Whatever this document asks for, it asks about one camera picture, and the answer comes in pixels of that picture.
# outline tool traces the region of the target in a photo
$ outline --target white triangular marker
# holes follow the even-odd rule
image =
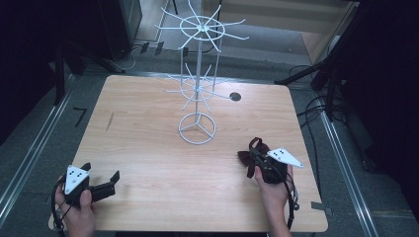
[[[65,181],[64,192],[69,195],[78,185],[80,185],[87,177],[89,172],[69,165],[67,168],[67,177]]]
[[[299,162],[295,157],[293,157],[290,152],[288,152],[284,147],[281,147],[276,150],[270,150],[268,151],[268,155],[272,158],[276,159],[277,161],[281,163],[285,163],[288,165],[297,166],[299,168],[303,168],[304,165],[302,165],[301,162]]]

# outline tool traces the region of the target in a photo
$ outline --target finger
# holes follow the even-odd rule
[[[287,172],[290,175],[289,177],[287,177],[287,183],[288,183],[288,186],[290,187],[290,190],[293,191],[293,166],[292,165],[288,165]]]
[[[62,205],[64,203],[64,194],[62,193],[62,186],[63,184],[61,183],[55,191],[55,203],[58,205]]]
[[[90,213],[92,211],[92,193],[89,190],[83,191],[80,196],[80,209],[83,213]]]
[[[94,203],[90,204],[90,208],[92,208],[93,213],[98,209],[98,206]]]
[[[259,184],[259,186],[265,182],[263,180],[262,171],[259,166],[255,167],[255,180]]]

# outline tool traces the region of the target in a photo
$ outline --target gray floor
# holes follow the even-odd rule
[[[185,1],[177,1],[177,3],[179,11],[184,11],[186,14],[188,8],[184,5]],[[169,6],[168,11],[173,13],[173,7]],[[249,30],[251,30],[249,27],[243,27],[243,29],[238,29],[237,33],[245,35]],[[150,48],[146,53],[135,53],[136,64],[127,71],[128,75],[148,75],[145,72],[179,73],[179,53],[169,49],[175,49],[177,47],[175,41],[182,39],[169,33],[168,35],[164,34],[161,35],[160,40],[165,41],[164,48],[167,50],[163,50],[159,55],[154,54],[154,48]],[[294,43],[292,51],[288,50],[291,48],[289,45],[282,44],[278,45],[278,51],[272,52],[271,47],[264,47],[261,45],[264,43],[260,42],[260,40],[275,41],[275,39],[248,41],[246,45],[233,42],[231,45],[236,47],[236,53],[234,50],[227,52],[226,49],[224,55],[223,51],[219,62],[218,76],[231,78],[237,82],[272,84],[274,80],[287,78],[290,73],[294,74],[303,69],[304,67],[293,69],[296,65],[308,64],[308,57],[303,52],[303,45],[295,39],[297,33],[282,32],[280,34],[283,34],[284,38],[290,36],[290,43],[291,41]],[[193,64],[196,61],[196,55],[191,53],[185,60]],[[205,54],[203,57],[203,64],[214,63],[214,61],[214,55]],[[126,60],[117,63],[121,66],[130,66],[132,60],[128,56]],[[7,218],[1,223],[0,236],[56,236],[46,225],[50,212],[50,192],[58,175],[62,174],[66,166],[71,164],[101,88],[109,75],[107,71],[95,64],[87,62],[87,66],[87,71],[83,76],[68,80],[69,85],[73,85],[73,89],[67,88],[71,94],[67,103],[63,105],[62,115],[56,121],[55,126],[51,128],[50,137],[44,141],[42,150],[37,153],[39,156],[36,157],[36,162],[29,164],[29,167],[33,168],[29,170],[29,176],[23,182],[22,189],[17,190],[19,196],[10,212],[2,213],[2,215],[7,214]],[[303,112],[307,103],[316,95],[325,94],[324,92],[312,92],[308,86],[310,80],[311,77],[306,76],[290,85],[295,110],[298,113]],[[0,190],[2,194],[6,193],[9,184],[13,182],[12,178],[19,166],[22,163],[28,163],[25,162],[26,155],[34,154],[31,145],[53,109],[53,100],[54,91],[52,90],[0,147],[2,164],[0,167]],[[81,114],[74,108],[87,109],[86,115],[78,126],[76,123]],[[300,117],[299,121],[303,124],[304,117]],[[334,121],[333,125],[339,134],[346,158],[372,214],[379,236],[417,236],[419,226],[411,214],[398,184],[387,175],[366,172],[362,167],[360,151],[356,148],[348,128],[340,121]],[[332,210],[332,214],[327,215],[328,230],[324,233],[317,233],[316,236],[364,236],[365,232],[321,117],[313,120],[310,127],[317,149],[322,200],[325,206]],[[307,126],[301,131],[311,165],[315,168],[312,137]],[[115,233],[98,232],[96,236],[115,236]],[[159,236],[159,234],[138,233],[137,236]],[[183,233],[180,236],[197,235]],[[311,233],[295,233],[294,236],[311,236]]]

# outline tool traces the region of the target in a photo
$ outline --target black marking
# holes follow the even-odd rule
[[[145,44],[143,44],[142,45],[142,48],[141,48],[141,52],[140,53],[145,53],[145,52],[147,52],[147,50],[148,50],[148,46],[150,45],[150,42],[147,42],[147,43],[145,43]]]
[[[73,108],[73,110],[74,110],[74,111],[82,111],[82,112],[83,112],[83,113],[81,114],[81,116],[80,116],[80,118],[79,118],[78,122],[74,125],[75,127],[77,127],[77,126],[80,124],[81,120],[84,118],[84,115],[86,115],[87,109],[74,107],[74,108]]]
[[[160,54],[161,53],[161,49],[163,49],[163,44],[164,44],[164,41],[162,41],[162,42],[160,42],[158,45],[157,45],[157,48],[156,48],[156,52],[154,53],[154,55],[158,55],[158,54]]]
[[[106,132],[108,132],[108,129],[111,126],[111,123],[112,123],[113,119],[114,119],[114,113],[112,113],[111,118],[109,118],[108,127],[106,128]]]
[[[183,49],[183,56],[184,57],[186,57],[186,56],[188,56],[188,53],[189,53],[189,48],[188,47],[184,47],[184,49]]]

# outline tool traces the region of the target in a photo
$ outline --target wire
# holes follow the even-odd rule
[[[221,13],[221,9],[219,9],[219,11],[218,11],[218,13],[216,15],[216,20],[217,21],[219,21],[219,15],[220,15],[220,13]],[[168,48],[162,48],[162,50],[163,51],[179,51],[178,49],[168,49]],[[213,50],[213,46],[210,49],[203,51],[202,53],[209,53],[212,50]],[[188,53],[198,53],[198,52],[197,51],[189,51]]]
[[[303,128],[306,125],[308,125],[311,121],[316,120],[322,111],[324,111],[324,107],[321,108],[321,109],[316,110],[315,111],[316,113],[311,115],[299,128]]]
[[[317,100],[318,98],[314,98],[311,102],[309,102],[307,104],[307,106],[305,107],[305,110],[308,111],[308,107],[311,105],[311,103],[313,103],[315,100]],[[307,113],[305,113],[305,121],[307,123],[307,128],[308,128],[308,132],[310,134],[311,137],[311,142],[313,144],[313,150],[314,150],[314,162],[315,162],[315,174],[316,174],[316,179],[317,179],[317,188],[318,188],[318,192],[320,194],[320,198],[321,198],[321,185],[320,185],[320,174],[319,174],[319,168],[318,168],[318,157],[317,157],[317,147],[316,147],[316,143],[315,143],[315,139],[314,139],[314,135],[313,132],[311,130],[311,126],[310,123],[308,122],[308,116]]]
[[[293,206],[292,208],[294,208],[295,210],[299,209],[299,205],[298,205],[298,190],[296,189],[295,183],[293,182],[293,177],[291,177],[290,173],[287,172],[287,176],[290,177],[290,182],[293,185]]]
[[[121,67],[121,66],[117,65],[116,63],[114,63],[112,60],[111,60],[111,63],[112,63],[112,64],[114,64],[116,67],[118,67],[120,70],[130,70],[130,69],[132,69],[132,68],[135,66],[135,63],[136,63],[136,60],[135,60],[135,58],[134,58],[134,56],[133,56],[133,53],[134,53],[136,50],[138,50],[139,48],[141,48],[141,47],[139,46],[139,47],[133,48],[133,49],[131,50],[130,55],[131,55],[131,58],[132,58],[132,60],[133,60],[133,63],[132,63],[132,66],[131,66],[131,67]]]
[[[73,202],[71,203],[70,207],[68,207],[67,211],[65,211],[65,213],[62,215],[62,217],[61,217],[61,221],[64,219],[65,215],[67,215],[68,211],[70,211],[71,207],[73,207],[73,204],[74,204],[74,200],[73,200]]]
[[[55,209],[55,193],[58,190],[59,186],[65,183],[65,178],[61,178],[59,179],[53,189],[52,189],[52,194],[51,194],[51,213],[52,213],[52,217],[54,220],[54,228],[57,230],[58,235],[60,237],[65,237],[64,234],[64,224],[62,223],[62,219],[58,218],[58,214],[56,213],[56,209]]]
[[[288,198],[289,198],[289,206],[290,206],[290,216],[289,216],[289,220],[287,222],[287,227],[288,229],[291,229],[292,225],[293,225],[293,210],[294,210],[294,198],[295,196],[292,196],[291,194],[291,190],[290,187],[287,184],[287,176],[283,177],[283,175],[281,174],[281,172],[277,169],[277,167],[272,166],[272,168],[278,173],[278,175],[280,175],[281,179],[284,180],[284,186],[286,187],[287,193],[288,193]],[[294,195],[296,192],[296,187],[293,184],[293,188],[294,188]]]
[[[292,76],[292,71],[293,71],[294,69],[296,69],[296,68],[299,68],[299,67],[310,67],[310,66],[309,66],[309,65],[297,65],[297,66],[294,66],[294,67],[290,68],[290,70],[289,70],[289,77],[291,77],[291,76]],[[314,79],[314,78],[313,78],[313,73],[314,73],[314,72],[310,73],[310,77],[311,77],[311,79]]]

